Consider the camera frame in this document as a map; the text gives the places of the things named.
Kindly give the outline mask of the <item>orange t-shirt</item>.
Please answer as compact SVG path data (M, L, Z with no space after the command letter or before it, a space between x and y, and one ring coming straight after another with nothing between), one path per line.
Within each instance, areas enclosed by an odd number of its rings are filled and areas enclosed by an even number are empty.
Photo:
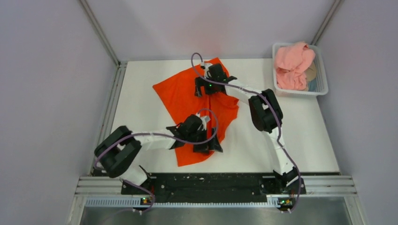
M189 68L153 85L153 89L176 124L183 122L189 115L197 113L202 108L212 110L219 122L217 138L222 142L228 126L237 118L239 100L223 93L196 97L194 95L196 77L193 68ZM178 167L203 162L215 153L215 151L195 153L193 147L192 144L185 144L175 149Z

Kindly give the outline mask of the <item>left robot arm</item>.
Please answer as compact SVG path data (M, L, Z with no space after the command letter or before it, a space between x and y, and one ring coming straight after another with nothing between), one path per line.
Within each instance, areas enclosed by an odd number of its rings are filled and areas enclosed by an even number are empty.
M216 132L210 127L210 117L191 114L184 122L154 132L134 133L120 126L94 150L95 169L105 171L110 178L132 183L140 194L149 191L151 182L147 171L134 164L139 153L147 150L174 150L187 144L193 145L191 153L222 152Z

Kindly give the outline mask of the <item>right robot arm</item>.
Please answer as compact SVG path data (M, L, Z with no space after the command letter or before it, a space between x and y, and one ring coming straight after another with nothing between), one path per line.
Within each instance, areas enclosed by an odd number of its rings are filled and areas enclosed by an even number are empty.
M285 148L282 135L283 112L271 89L258 90L240 82L234 76L227 76L221 64L201 62L195 79L195 95L223 93L247 104L254 127L268 139L269 157L273 169L275 187L281 193L299 197L304 182L297 164Z

